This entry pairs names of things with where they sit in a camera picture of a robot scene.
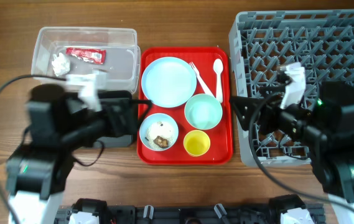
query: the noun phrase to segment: spoon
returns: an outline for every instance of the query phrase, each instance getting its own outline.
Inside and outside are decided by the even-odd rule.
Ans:
[[[222,65],[221,59],[216,59],[214,61],[213,69],[214,72],[217,74],[217,90],[216,90],[215,98],[218,100],[218,102],[222,103],[223,96],[222,96],[221,73],[224,69],[224,66]]]

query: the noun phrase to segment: fork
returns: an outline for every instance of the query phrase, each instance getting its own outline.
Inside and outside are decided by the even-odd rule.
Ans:
[[[202,86],[204,93],[210,96],[214,96],[211,90],[207,87],[206,83],[203,81],[203,79],[200,76],[199,70],[197,70],[195,64],[193,62],[190,62],[189,65],[192,67],[192,69],[195,71],[197,80],[199,81],[200,85]]]

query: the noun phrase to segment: light blue bowl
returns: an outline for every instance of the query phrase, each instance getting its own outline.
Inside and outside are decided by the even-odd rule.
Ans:
[[[188,100],[184,113],[194,128],[209,130],[221,121],[222,106],[214,96],[197,94]]]
[[[147,130],[153,123],[156,123],[158,121],[168,122],[169,124],[171,124],[172,128],[174,129],[174,135],[172,136],[173,142],[169,142],[169,147],[161,150],[152,148],[149,145],[149,141],[146,139]],[[169,115],[164,113],[156,113],[148,116],[147,118],[145,118],[145,120],[141,124],[141,127],[139,128],[139,138],[141,139],[141,142],[144,143],[144,145],[148,149],[151,149],[153,151],[164,151],[172,147],[172,145],[174,145],[174,143],[177,141],[178,133],[179,133],[178,125],[175,122],[175,120],[172,119],[172,117],[170,117]]]

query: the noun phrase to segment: wood grain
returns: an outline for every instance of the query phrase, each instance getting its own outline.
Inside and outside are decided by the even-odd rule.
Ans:
[[[219,46],[229,53],[228,33],[240,11],[345,9],[354,1],[44,1],[0,0],[0,85],[30,72],[32,54],[40,28],[44,26],[129,27],[136,29],[142,51],[153,46]],[[232,93],[236,93],[231,75]],[[27,126],[24,103],[39,83],[21,80],[0,97],[0,181],[6,179],[5,161],[16,148]],[[69,175],[64,205],[77,199],[97,198],[110,205],[178,206],[236,205],[266,202],[288,192],[275,186],[261,171],[240,161],[236,122],[233,121],[235,152],[223,166],[148,166],[136,154],[136,145],[108,149],[92,167],[78,165]],[[91,151],[77,151],[85,161]],[[310,166],[271,169],[289,185],[322,195]],[[336,223],[326,205],[328,223]],[[0,223],[7,222],[0,202]]]

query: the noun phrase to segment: light blue plate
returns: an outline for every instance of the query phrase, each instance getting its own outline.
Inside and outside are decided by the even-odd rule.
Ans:
[[[163,108],[180,106],[196,90],[196,75],[190,65],[175,57],[152,62],[142,74],[141,88],[146,98]]]

